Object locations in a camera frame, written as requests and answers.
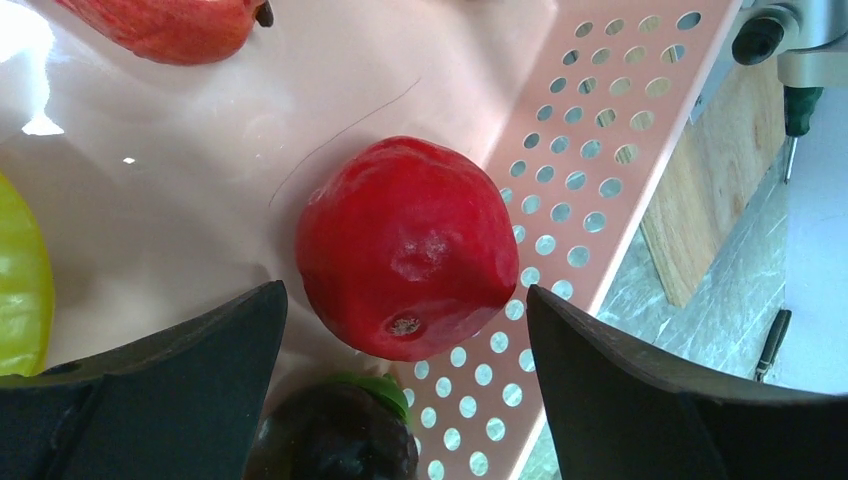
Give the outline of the red apple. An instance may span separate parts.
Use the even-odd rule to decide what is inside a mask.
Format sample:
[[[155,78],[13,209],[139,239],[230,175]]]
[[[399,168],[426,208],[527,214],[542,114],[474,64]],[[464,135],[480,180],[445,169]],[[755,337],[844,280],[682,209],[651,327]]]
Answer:
[[[323,324],[393,361],[472,337],[518,280],[512,224],[492,180],[464,155],[410,136],[370,145],[317,189],[294,249]]]

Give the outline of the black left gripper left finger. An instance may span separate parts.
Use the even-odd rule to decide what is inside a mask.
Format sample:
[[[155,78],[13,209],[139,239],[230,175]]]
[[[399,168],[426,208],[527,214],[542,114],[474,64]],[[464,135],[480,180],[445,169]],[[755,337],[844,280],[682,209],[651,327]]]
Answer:
[[[286,323],[281,281],[35,376],[1,380],[5,479],[238,479]]]

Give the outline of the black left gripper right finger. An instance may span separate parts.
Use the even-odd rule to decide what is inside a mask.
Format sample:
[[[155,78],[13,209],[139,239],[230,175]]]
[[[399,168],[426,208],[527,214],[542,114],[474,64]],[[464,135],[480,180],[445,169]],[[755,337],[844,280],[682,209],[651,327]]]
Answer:
[[[566,479],[843,479],[847,399],[733,376],[540,286],[529,339]]]

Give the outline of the dark purple fruit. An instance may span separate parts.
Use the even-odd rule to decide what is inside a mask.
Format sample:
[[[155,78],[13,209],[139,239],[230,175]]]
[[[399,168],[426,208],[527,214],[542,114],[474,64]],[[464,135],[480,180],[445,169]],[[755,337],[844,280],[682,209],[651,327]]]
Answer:
[[[245,479],[415,479],[409,405],[390,374],[333,375],[291,393],[259,425]]]

